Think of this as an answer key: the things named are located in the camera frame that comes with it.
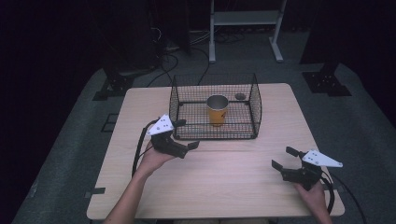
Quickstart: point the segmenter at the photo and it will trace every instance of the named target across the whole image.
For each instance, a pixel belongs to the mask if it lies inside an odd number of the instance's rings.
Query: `yellow mug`
[[[228,99],[223,95],[211,95],[206,100],[209,122],[214,127],[224,124],[228,110]]]

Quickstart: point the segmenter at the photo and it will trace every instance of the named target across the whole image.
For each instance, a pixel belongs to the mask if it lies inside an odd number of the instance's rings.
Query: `dark background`
[[[216,2],[223,9],[228,3]],[[186,18],[191,29],[209,26],[209,0],[119,1],[127,7],[118,16],[114,13],[120,6],[112,3],[1,1],[1,223],[15,216],[81,90],[103,67],[104,55],[131,69],[155,67],[161,50],[149,38],[149,23],[163,24],[177,16]],[[176,10],[179,15],[160,15],[165,7],[183,4],[187,7]],[[274,9],[279,1],[230,1],[230,6]],[[286,32],[311,28],[302,63],[324,63],[335,55],[360,76],[393,124],[395,9],[393,1],[289,0],[282,24]],[[120,15],[129,22],[122,23]],[[164,33],[172,38],[172,32]],[[133,40],[129,46],[128,38]]]

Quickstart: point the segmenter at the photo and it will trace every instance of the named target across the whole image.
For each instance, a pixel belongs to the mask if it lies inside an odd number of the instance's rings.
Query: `wooden tabletop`
[[[145,186],[137,218],[225,218],[310,216],[290,182],[282,180],[271,160],[285,168],[301,168],[286,153],[318,149],[288,84],[260,84],[262,123],[253,140],[201,141],[185,159],[157,170]],[[87,216],[104,219],[131,179],[142,129],[169,111],[171,88],[130,89],[120,110]],[[143,146],[149,141],[145,138]],[[190,141],[179,141],[187,145]],[[335,192],[332,216],[345,207]]]

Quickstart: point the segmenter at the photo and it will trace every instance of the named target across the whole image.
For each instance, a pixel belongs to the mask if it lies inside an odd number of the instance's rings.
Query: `gray carpet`
[[[268,42],[269,34],[246,35],[231,45],[216,45],[217,62],[210,64],[208,74],[255,73],[259,83],[288,83],[303,110],[319,150],[344,164],[330,168],[352,191],[368,223],[394,223],[396,219],[396,131],[361,85],[359,77],[340,65],[336,76],[352,96],[329,97],[311,93],[302,72],[318,71],[321,64],[300,65],[308,33],[281,33],[278,44],[285,62],[277,63]],[[208,45],[195,46],[208,51]],[[196,74],[207,67],[207,58],[193,49],[191,55],[173,53],[177,67],[170,76]],[[164,57],[163,67],[171,68],[176,60]],[[134,88],[146,87],[163,71],[158,69],[138,77]],[[92,75],[79,96],[36,179],[32,192],[13,223],[89,223],[86,217],[90,192],[106,154],[111,133],[101,132],[107,116],[118,113],[122,97],[93,101],[106,79],[102,70]],[[167,75],[150,87],[167,86]],[[341,188],[346,212],[334,223],[362,223],[357,205]],[[312,217],[272,218],[283,223],[315,223]]]

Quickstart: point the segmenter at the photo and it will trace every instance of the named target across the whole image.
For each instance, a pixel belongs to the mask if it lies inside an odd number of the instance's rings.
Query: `wire basket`
[[[213,126],[206,99],[221,94],[229,100],[225,122]],[[172,81],[169,117],[185,119],[174,129],[179,140],[254,139],[262,121],[262,99],[255,74],[175,76]]]

